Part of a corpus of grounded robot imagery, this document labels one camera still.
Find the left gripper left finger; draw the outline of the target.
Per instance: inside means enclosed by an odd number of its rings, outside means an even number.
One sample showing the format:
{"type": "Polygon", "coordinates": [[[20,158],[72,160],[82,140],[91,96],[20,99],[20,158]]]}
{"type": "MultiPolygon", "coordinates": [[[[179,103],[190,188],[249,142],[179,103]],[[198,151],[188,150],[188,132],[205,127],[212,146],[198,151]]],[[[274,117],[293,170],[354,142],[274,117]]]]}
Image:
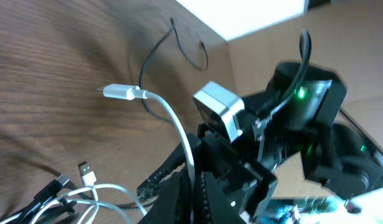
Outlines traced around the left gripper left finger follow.
{"type": "Polygon", "coordinates": [[[175,172],[141,224],[186,224],[191,220],[191,185],[188,176],[175,172]]]}

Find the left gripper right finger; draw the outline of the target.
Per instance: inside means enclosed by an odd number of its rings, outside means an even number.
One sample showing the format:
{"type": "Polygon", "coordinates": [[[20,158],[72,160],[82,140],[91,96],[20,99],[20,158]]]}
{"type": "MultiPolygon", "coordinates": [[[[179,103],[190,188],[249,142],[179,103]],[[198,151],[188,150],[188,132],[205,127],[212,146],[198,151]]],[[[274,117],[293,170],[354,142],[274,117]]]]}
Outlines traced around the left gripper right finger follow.
{"type": "Polygon", "coordinates": [[[244,224],[211,172],[201,172],[194,188],[195,224],[244,224]]]}

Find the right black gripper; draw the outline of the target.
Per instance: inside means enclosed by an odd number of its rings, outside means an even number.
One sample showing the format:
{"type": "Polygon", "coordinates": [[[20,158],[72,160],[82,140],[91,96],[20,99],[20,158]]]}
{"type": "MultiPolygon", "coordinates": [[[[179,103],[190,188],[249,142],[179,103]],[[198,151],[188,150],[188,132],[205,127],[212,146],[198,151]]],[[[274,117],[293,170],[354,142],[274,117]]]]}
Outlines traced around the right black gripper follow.
{"type": "MultiPolygon", "coordinates": [[[[303,135],[298,131],[269,128],[263,139],[254,133],[227,142],[206,124],[199,125],[198,135],[186,134],[196,173],[194,196],[201,199],[198,178],[211,172],[231,207],[247,214],[253,222],[267,209],[278,179],[273,173],[287,159],[303,149],[303,135]]],[[[165,177],[186,163],[182,143],[136,189],[139,199],[158,196],[166,186],[165,177]]]]}

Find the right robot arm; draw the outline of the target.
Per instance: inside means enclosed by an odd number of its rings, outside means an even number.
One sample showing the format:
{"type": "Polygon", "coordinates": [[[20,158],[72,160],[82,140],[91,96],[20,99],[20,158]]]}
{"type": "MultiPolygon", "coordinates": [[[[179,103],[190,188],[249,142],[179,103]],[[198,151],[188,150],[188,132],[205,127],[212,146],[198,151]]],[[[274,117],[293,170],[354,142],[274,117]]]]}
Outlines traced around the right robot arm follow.
{"type": "Polygon", "coordinates": [[[137,189],[157,197],[142,222],[269,220],[274,171],[295,154],[305,179],[341,199],[383,188],[383,152],[356,124],[335,120],[346,92],[335,72],[298,62],[280,62],[265,90],[243,97],[207,83],[193,97],[204,122],[187,135],[196,182],[177,146],[137,189]]]}

